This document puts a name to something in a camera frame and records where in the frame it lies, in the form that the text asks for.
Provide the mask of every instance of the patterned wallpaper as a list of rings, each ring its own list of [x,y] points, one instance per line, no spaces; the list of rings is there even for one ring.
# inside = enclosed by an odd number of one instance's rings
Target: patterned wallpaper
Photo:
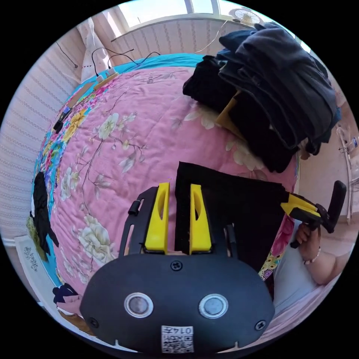
[[[93,17],[95,30],[104,46],[117,52],[135,48],[133,59],[144,58],[152,51],[160,54],[193,53],[211,42],[223,25],[222,20],[182,19],[166,21],[130,31],[118,40],[104,17]],[[219,36],[243,29],[228,22]],[[78,85],[85,53],[76,28],[58,43],[79,67],[54,44],[32,67],[11,101],[0,131],[0,232],[4,238],[27,233],[31,187],[35,160],[45,133],[58,110]],[[222,46],[216,39],[203,54],[215,55]],[[128,62],[123,56],[113,58],[114,65]]]
[[[193,53],[208,45],[216,37],[223,23],[223,20],[214,19],[181,19],[160,22],[124,34],[112,42],[109,48],[117,52],[135,49],[127,54],[133,59],[145,58],[152,51],[157,51],[160,54]],[[221,28],[217,39],[200,54],[216,55],[223,48],[218,41],[220,36],[243,29],[247,29],[247,27],[235,22],[227,22]],[[114,38],[109,31],[101,31],[99,34],[96,29],[96,32],[103,44],[108,44]],[[112,60],[115,65],[128,62],[124,56],[116,56]]]
[[[0,233],[27,234],[31,181],[41,142],[64,102],[78,85],[85,53],[76,28],[35,63],[17,89],[0,130]]]

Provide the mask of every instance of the sticker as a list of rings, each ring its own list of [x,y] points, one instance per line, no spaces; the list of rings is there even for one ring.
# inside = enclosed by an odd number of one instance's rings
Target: sticker
[[[193,353],[192,326],[161,326],[162,353]]]

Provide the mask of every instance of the human arm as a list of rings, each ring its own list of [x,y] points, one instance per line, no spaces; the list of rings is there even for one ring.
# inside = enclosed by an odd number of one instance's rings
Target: human arm
[[[328,284],[339,275],[349,260],[350,252],[338,257],[331,253],[319,252],[320,228],[311,232],[306,225],[301,224],[296,240],[300,243],[299,252],[303,261],[313,260],[305,266],[313,280],[320,285]]]

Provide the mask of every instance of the person's hand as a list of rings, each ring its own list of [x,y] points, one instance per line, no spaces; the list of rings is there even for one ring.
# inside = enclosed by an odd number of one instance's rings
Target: person's hand
[[[313,232],[305,224],[300,224],[295,239],[300,243],[299,253],[304,261],[314,259],[320,246],[320,227]]]

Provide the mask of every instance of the bracelet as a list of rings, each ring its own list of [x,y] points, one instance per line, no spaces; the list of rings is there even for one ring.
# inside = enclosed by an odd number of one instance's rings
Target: bracelet
[[[318,258],[319,254],[320,254],[320,247],[318,249],[317,255],[313,259],[310,259],[308,261],[304,261],[304,264],[307,265],[307,264],[313,263]]]

